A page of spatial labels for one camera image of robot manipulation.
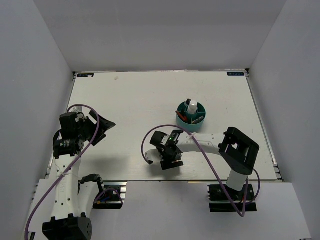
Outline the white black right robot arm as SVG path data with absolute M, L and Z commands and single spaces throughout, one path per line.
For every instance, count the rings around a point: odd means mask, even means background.
M 183 153 L 206 153 L 222 157 L 230 167 L 226 182 L 226 195 L 236 200 L 244 193 L 244 185 L 255 167 L 260 146 L 235 127 L 219 134 L 187 133 L 173 130 L 171 134 L 155 131 L 150 144 L 158 151 L 161 169 L 183 165 Z

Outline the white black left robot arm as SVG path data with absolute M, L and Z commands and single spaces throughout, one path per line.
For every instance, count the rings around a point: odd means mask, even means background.
M 105 196 L 106 187 L 99 174 L 79 177 L 85 142 L 97 145 L 106 137 L 106 131 L 115 123 L 93 111 L 60 115 L 61 139 L 53 141 L 56 165 L 55 201 L 50 220 L 42 224 L 42 233 L 48 240 L 90 240 L 92 221 L 90 213 L 96 200 Z

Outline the square eyeshadow palette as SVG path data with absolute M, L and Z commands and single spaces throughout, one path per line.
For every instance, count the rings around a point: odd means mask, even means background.
M 193 125 L 196 125 L 196 124 L 202 122 L 203 119 L 204 119 L 204 116 L 200 116 L 200 117 L 198 117 L 197 119 L 195 119 L 194 121 L 192 121 L 192 124 L 193 124 Z

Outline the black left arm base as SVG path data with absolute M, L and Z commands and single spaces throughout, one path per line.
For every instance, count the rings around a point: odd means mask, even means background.
M 95 210 L 120 210 L 125 201 L 127 182 L 104 182 L 104 188 L 109 189 L 93 204 Z

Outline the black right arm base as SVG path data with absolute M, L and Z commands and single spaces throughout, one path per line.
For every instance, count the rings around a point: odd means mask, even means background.
M 209 210 L 211 213 L 231 213 L 236 212 L 226 194 L 219 184 L 210 184 L 207 186 L 209 196 Z M 243 211 L 245 185 L 240 192 L 226 186 L 231 199 L 240 212 Z M 248 185 L 245 212 L 256 212 L 257 205 L 255 201 L 255 192 L 251 184 Z

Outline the red lip gloss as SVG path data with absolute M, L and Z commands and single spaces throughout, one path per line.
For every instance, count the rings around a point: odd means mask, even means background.
M 176 110 L 175 113 L 177 114 L 177 116 L 179 117 L 179 119 L 181 121 L 183 121 L 185 123 L 188 121 L 187 117 L 185 115 L 183 115 L 180 111 Z

